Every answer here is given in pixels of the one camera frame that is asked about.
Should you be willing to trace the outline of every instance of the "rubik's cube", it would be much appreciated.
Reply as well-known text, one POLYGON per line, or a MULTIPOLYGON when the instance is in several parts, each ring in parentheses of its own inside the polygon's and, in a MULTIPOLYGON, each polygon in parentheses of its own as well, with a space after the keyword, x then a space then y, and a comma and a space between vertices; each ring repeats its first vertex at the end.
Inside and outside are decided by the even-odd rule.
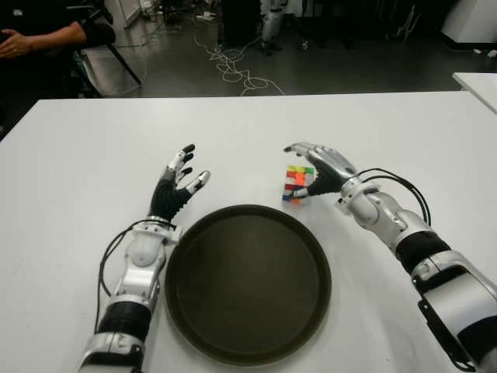
POLYGON ((287 180, 283 191, 283 200, 291 204, 303 204, 306 200, 293 199, 290 195, 294 190, 308 187, 314 181, 314 169, 312 167, 288 166, 287 180))

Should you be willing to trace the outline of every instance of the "gray floor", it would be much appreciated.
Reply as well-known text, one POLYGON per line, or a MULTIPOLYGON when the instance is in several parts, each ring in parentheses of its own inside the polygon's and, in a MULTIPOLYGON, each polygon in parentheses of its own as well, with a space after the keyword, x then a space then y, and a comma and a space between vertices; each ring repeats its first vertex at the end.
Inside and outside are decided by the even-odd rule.
MULTIPOLYGON (((162 27, 151 37, 147 34, 161 26, 160 20, 138 19, 124 29, 120 17, 115 19, 117 46, 150 42, 143 47, 120 48, 145 82, 134 89, 136 83, 108 50, 88 50, 87 61, 105 96, 240 96, 244 90, 242 82, 223 82, 217 62, 209 61, 207 52, 194 43, 197 35, 200 43, 214 48, 215 24, 199 26, 185 19, 181 30, 162 27)), ((339 40, 331 40, 324 49, 312 44, 303 51, 300 37, 293 30, 283 30, 280 43, 283 50, 272 57, 248 48, 237 68, 274 81, 287 95, 458 90, 460 86, 451 78, 455 71, 497 71, 497 59, 473 51, 452 51, 434 39, 412 38, 407 43, 358 40, 351 51, 339 40)), ((269 85, 246 96, 276 94, 278 91, 269 85)))

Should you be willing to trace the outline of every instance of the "robotic arm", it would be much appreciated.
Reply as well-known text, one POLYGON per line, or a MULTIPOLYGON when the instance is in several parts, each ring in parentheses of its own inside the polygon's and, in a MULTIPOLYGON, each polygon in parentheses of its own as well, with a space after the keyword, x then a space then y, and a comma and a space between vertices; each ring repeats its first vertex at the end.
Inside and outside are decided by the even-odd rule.
POLYGON ((318 178, 293 198, 340 192, 338 207, 374 232, 411 275, 419 309, 451 361, 462 371, 497 371, 497 286, 450 247, 417 214, 371 181, 363 182, 336 150, 305 142, 285 148, 303 155, 318 178))
POLYGON ((166 247, 175 246, 181 236, 181 229, 169 221, 210 177, 204 171, 193 182, 177 189, 178 182, 192 172, 191 168, 182 168, 193 158, 194 148, 189 145, 175 155, 158 181, 148 217, 128 229, 134 239, 126 250, 126 269, 110 296, 95 335, 88 341, 79 372, 141 371, 166 247))

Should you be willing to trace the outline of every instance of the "round tray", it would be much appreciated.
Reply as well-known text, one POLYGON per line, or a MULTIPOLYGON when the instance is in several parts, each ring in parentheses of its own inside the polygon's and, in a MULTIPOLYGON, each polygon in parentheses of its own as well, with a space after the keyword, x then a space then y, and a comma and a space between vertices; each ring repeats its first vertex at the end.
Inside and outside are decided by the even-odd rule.
POLYGON ((328 308, 328 261, 299 221, 272 208, 227 207, 198 221, 169 261, 172 320, 206 355, 261 365, 292 354, 328 308))

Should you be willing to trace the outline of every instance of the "black cable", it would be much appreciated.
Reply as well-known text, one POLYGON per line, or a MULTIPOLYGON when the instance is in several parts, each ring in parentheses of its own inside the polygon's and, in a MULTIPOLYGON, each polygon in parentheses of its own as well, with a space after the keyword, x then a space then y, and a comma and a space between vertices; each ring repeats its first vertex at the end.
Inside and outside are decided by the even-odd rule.
POLYGON ((412 184, 407 179, 405 179, 403 177, 400 177, 399 175, 395 175, 394 173, 392 173, 390 171, 387 171, 386 169, 380 169, 380 168, 366 169, 366 170, 362 171, 361 173, 359 173, 359 175, 362 175, 363 173, 367 173, 369 171, 380 171, 380 172, 383 172, 383 173, 387 173, 388 175, 392 175, 393 177, 396 177, 396 178, 400 179, 405 184, 405 187, 407 189, 414 190, 419 195, 419 197, 422 199, 422 202, 423 202, 423 204, 424 204, 424 206, 426 208, 427 222, 431 225, 431 214, 429 212, 428 203, 426 202, 426 199, 422 195, 421 191, 419 191, 419 189, 414 184, 412 184))
POLYGON ((391 176, 385 176, 385 175, 379 175, 379 176, 372 176, 364 180, 364 182, 369 181, 369 180, 374 180, 374 179, 388 179, 388 180, 394 180, 397 183, 400 183, 402 186, 404 186, 407 190, 409 190, 415 197, 415 199, 419 202, 419 206, 421 207, 422 211, 422 216, 423 220, 426 222, 426 224, 430 225, 432 224, 432 218, 431 218, 431 213, 429 211, 429 206, 428 203, 426 202, 425 197, 422 195, 421 191, 410 181, 407 179, 400 177, 399 175, 396 175, 390 171, 387 171, 386 169, 381 169, 381 168, 373 168, 373 169, 365 169, 364 171, 361 171, 358 175, 362 175, 364 173, 368 173, 370 171, 379 171, 382 173, 387 173, 388 175, 391 176))
POLYGON ((104 270, 105 270, 105 265, 107 260, 110 258, 110 256, 113 254, 113 252, 116 250, 116 248, 121 244, 123 241, 124 237, 126 234, 133 230, 135 225, 138 225, 140 223, 145 223, 145 222, 154 222, 158 223, 160 225, 167 225, 168 227, 176 229, 176 226, 171 224, 169 221, 161 221, 161 220, 156 220, 156 219, 143 219, 136 221, 132 225, 130 225, 128 228, 124 229, 121 233, 119 233, 116 237, 113 238, 113 240, 110 242, 110 244, 106 247, 106 251, 103 254, 102 260, 100 260, 100 265, 99 265, 99 276, 98 276, 98 283, 97 283, 97 299, 96 299, 96 317, 95 317, 95 326, 93 328, 94 333, 97 333, 98 325, 99 325, 99 317, 100 317, 100 286, 104 289, 106 294, 110 296, 110 291, 109 288, 107 287, 105 280, 103 278, 104 270))

